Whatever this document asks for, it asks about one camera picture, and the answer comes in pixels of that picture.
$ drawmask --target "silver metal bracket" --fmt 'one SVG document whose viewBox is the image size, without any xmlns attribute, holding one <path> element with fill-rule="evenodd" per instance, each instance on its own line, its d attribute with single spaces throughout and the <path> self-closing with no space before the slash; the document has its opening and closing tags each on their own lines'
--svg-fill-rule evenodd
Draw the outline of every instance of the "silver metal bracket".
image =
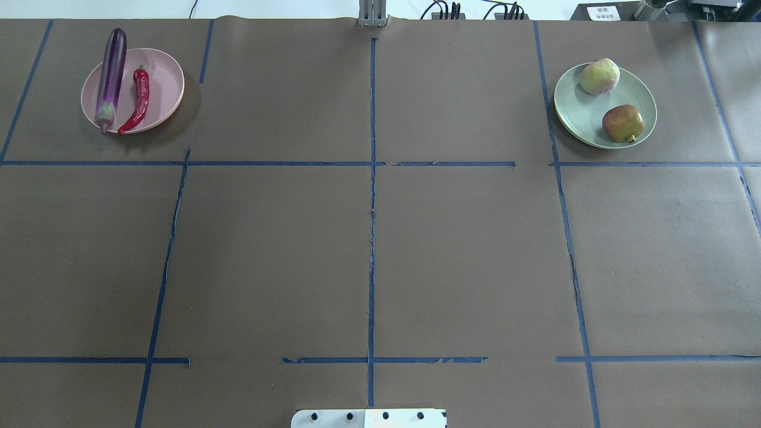
<svg viewBox="0 0 761 428">
<path fill-rule="evenodd" d="M 360 27 L 386 27 L 386 0 L 359 0 Z"/>
<path fill-rule="evenodd" d="M 291 428 L 447 428 L 441 409 L 300 410 Z"/>
</svg>

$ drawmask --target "white label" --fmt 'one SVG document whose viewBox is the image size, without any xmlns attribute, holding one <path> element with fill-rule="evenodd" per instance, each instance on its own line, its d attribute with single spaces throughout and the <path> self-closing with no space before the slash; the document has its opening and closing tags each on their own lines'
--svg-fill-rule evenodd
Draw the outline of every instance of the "white label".
<svg viewBox="0 0 761 428">
<path fill-rule="evenodd" d="M 592 21 L 621 21 L 616 6 L 592 6 L 587 13 Z"/>
</svg>

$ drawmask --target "table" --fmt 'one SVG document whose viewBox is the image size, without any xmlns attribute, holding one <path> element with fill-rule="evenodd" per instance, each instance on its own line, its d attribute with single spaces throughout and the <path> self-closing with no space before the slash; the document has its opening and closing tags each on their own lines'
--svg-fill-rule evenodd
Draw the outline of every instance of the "table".
<svg viewBox="0 0 761 428">
<path fill-rule="evenodd" d="M 115 27 L 186 78 L 131 136 L 79 107 Z M 0 21 L 0 425 L 753 426 L 760 28 Z M 630 149 L 552 108 L 604 56 Z"/>
</svg>

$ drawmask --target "chili pepper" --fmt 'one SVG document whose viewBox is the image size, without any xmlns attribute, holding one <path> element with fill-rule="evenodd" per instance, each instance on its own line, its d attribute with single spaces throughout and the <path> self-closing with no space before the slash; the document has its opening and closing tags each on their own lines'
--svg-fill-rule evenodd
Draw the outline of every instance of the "chili pepper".
<svg viewBox="0 0 761 428">
<path fill-rule="evenodd" d="M 151 87 L 148 84 L 148 72 L 143 69 L 142 65 L 132 73 L 132 80 L 135 81 L 135 86 L 138 89 L 138 105 L 135 106 L 132 116 L 117 131 L 120 134 L 129 131 L 142 122 L 143 118 L 145 118 L 145 112 L 148 110 L 148 98 L 151 94 Z"/>
</svg>

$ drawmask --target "purple eggplant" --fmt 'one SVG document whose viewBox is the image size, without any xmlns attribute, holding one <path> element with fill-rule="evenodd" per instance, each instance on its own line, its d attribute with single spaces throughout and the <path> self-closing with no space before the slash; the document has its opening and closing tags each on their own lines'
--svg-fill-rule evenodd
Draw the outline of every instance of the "purple eggplant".
<svg viewBox="0 0 761 428">
<path fill-rule="evenodd" d="M 119 103 L 119 91 L 122 89 L 124 62 L 127 57 L 127 35 L 121 28 L 111 31 L 103 55 L 103 68 L 100 70 L 100 87 L 97 90 L 95 106 L 95 123 L 100 131 L 106 131 L 113 125 L 116 105 Z"/>
</svg>

